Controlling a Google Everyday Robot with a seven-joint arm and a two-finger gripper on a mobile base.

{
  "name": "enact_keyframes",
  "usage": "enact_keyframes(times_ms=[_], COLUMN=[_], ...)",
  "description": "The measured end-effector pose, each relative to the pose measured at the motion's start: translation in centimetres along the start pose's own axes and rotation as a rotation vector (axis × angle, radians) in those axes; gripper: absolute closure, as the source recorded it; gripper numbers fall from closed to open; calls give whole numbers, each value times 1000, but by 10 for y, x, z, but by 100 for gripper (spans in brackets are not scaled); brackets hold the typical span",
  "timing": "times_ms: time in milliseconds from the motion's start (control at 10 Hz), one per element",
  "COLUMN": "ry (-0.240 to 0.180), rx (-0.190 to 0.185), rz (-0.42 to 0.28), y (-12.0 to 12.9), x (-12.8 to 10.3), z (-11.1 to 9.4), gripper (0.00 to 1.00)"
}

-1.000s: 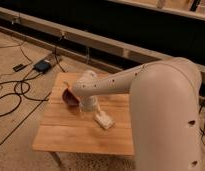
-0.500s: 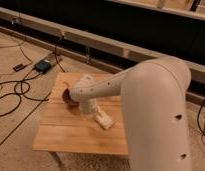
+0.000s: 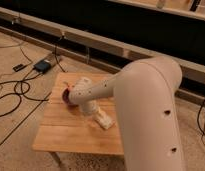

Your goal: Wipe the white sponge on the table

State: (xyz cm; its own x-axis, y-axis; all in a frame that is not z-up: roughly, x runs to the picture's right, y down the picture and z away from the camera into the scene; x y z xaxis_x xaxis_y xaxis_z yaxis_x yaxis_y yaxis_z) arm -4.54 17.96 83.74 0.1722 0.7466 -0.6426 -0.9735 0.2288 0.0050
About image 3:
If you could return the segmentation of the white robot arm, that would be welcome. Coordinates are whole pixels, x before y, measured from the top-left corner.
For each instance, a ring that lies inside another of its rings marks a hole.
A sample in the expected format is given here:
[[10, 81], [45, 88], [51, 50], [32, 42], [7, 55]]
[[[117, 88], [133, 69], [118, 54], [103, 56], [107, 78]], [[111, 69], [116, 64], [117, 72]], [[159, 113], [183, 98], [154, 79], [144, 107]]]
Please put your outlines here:
[[186, 171], [175, 105], [181, 81], [175, 60], [141, 59], [95, 85], [73, 88], [69, 101], [114, 98], [127, 171]]

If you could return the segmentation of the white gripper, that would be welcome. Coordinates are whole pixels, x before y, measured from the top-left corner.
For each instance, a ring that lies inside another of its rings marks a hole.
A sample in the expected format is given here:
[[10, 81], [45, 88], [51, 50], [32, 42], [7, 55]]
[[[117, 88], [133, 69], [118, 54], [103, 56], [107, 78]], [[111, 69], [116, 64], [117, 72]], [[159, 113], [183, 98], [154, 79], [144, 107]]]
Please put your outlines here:
[[94, 114], [94, 119], [100, 125], [109, 125], [111, 122], [110, 117], [106, 114], [105, 111], [100, 109], [96, 100], [88, 101], [79, 106], [79, 110], [83, 113], [84, 116], [89, 116]]

